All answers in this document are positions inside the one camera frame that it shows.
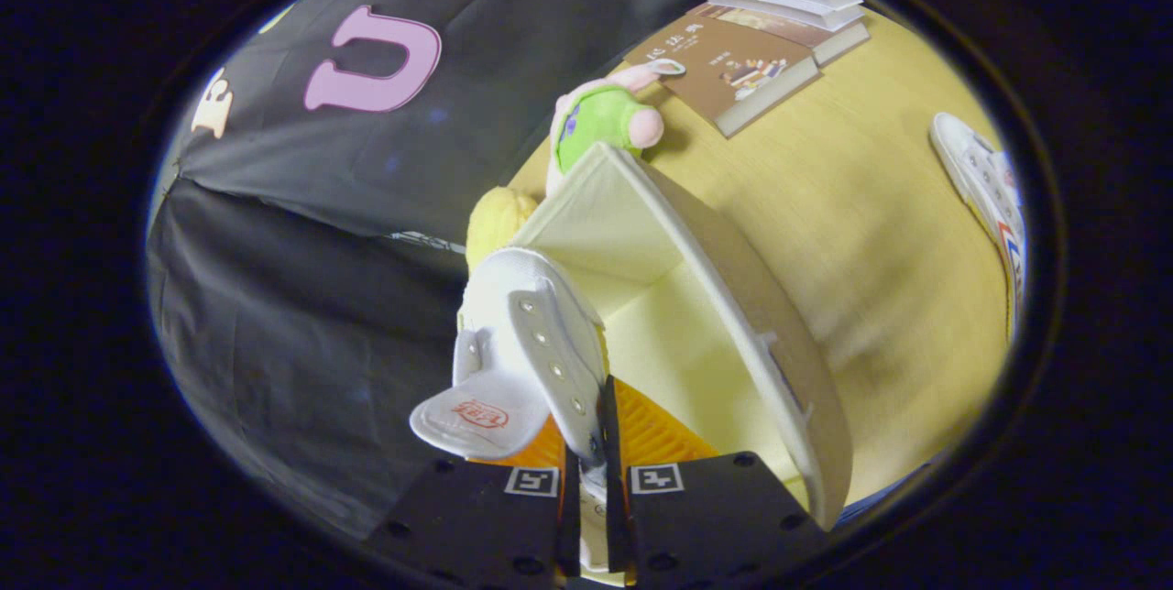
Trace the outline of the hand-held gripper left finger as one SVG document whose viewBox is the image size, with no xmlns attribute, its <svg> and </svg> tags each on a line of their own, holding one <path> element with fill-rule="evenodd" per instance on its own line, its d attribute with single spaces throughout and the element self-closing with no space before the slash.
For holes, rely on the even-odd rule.
<svg viewBox="0 0 1173 590">
<path fill-rule="evenodd" d="M 563 589 L 582 574 L 578 459 L 552 419 L 522 453 L 438 453 L 366 540 L 411 589 Z"/>
</svg>

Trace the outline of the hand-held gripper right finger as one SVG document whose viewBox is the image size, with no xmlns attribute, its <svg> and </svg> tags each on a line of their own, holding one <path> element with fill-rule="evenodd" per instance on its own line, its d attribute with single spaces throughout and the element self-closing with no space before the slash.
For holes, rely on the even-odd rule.
<svg viewBox="0 0 1173 590">
<path fill-rule="evenodd" d="M 762 589 L 789 583 L 829 536 L 751 450 L 638 460 L 621 418 L 631 389 L 608 378 L 601 399 L 608 568 L 628 589 Z"/>
</svg>

